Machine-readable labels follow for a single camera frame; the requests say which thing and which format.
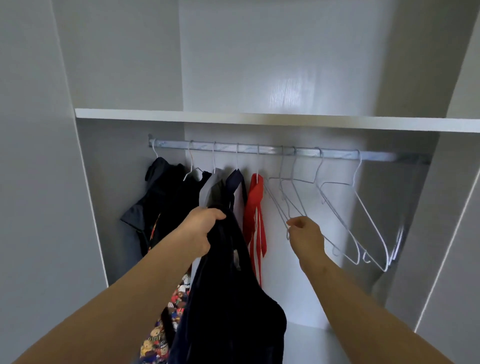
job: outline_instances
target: red garment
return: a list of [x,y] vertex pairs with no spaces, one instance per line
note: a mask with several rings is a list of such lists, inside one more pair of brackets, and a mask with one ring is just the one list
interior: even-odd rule
[[250,190],[248,191],[247,205],[243,213],[243,236],[250,251],[253,272],[257,277],[260,287],[262,286],[262,258],[267,252],[267,240],[265,237],[264,218],[260,203],[264,196],[264,179],[254,173]]

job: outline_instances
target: right hand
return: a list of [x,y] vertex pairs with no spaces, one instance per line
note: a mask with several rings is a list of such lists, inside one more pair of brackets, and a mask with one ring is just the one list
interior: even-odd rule
[[309,264],[321,264],[328,259],[325,253],[324,236],[320,227],[306,216],[287,221],[290,244],[297,255],[302,269]]

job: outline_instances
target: hand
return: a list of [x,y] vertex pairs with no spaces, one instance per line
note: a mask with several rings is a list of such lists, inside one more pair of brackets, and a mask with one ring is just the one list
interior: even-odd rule
[[187,251],[193,254],[194,259],[208,253],[210,243],[207,240],[207,233],[217,220],[223,220],[226,217],[216,208],[196,207],[177,227],[176,230],[187,244]]
[[320,227],[306,216],[298,216],[287,221],[290,226],[290,245],[297,255],[302,269],[306,265],[321,264],[328,259],[325,254],[324,236]]

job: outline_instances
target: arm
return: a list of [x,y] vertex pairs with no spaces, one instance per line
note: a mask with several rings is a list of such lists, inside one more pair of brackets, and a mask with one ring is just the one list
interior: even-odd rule
[[115,284],[54,327],[14,363],[130,363],[207,233],[225,215],[196,208]]
[[290,243],[343,349],[358,363],[451,363],[438,350],[353,284],[324,250],[307,217],[287,221]]

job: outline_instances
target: wardrobe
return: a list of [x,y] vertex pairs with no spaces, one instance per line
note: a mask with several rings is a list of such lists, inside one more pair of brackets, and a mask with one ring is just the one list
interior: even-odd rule
[[[325,251],[363,290],[454,362],[479,360],[480,1],[22,3],[0,12],[0,362],[141,259],[120,217],[162,141],[418,157],[362,160],[357,173],[358,158],[324,158],[318,172],[323,182],[355,174],[392,259],[386,272],[346,259],[356,254],[348,230],[313,184],[295,186],[339,247]],[[313,181],[321,162],[155,152],[203,170],[238,166],[246,180],[289,178],[295,163],[294,178]],[[284,190],[295,194],[291,182]],[[352,188],[324,192],[385,265]],[[287,315],[284,362],[348,363],[267,194],[262,210],[263,289]]]

